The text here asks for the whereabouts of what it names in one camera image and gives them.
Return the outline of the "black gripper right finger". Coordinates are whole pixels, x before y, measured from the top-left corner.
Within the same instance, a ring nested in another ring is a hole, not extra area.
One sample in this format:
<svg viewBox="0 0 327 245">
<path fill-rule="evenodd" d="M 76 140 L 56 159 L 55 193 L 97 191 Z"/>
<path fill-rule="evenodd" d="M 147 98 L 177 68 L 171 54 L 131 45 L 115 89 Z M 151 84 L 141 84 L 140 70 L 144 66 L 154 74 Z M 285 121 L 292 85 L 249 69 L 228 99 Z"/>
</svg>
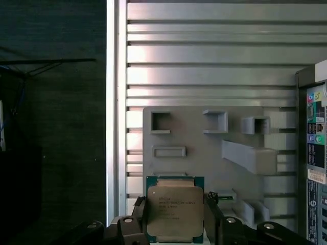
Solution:
<svg viewBox="0 0 327 245">
<path fill-rule="evenodd" d="M 306 238 L 275 222 L 262 222 L 253 229 L 236 217 L 225 216 L 218 203 L 219 196 L 216 192 L 206 194 L 206 235 L 210 244 L 311 244 Z"/>
</svg>

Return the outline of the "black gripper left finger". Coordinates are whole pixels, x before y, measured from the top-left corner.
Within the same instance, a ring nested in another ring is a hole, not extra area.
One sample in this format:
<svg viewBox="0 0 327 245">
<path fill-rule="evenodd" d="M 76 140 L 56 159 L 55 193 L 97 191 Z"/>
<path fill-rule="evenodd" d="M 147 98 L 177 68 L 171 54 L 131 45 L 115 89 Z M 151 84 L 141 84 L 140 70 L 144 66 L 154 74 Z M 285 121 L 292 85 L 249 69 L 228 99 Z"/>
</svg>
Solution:
<svg viewBox="0 0 327 245">
<path fill-rule="evenodd" d="M 68 230 L 51 244 L 147 244 L 145 234 L 147 198 L 137 198 L 131 215 L 115 217 L 108 227 L 97 220 L 83 222 Z"/>
</svg>

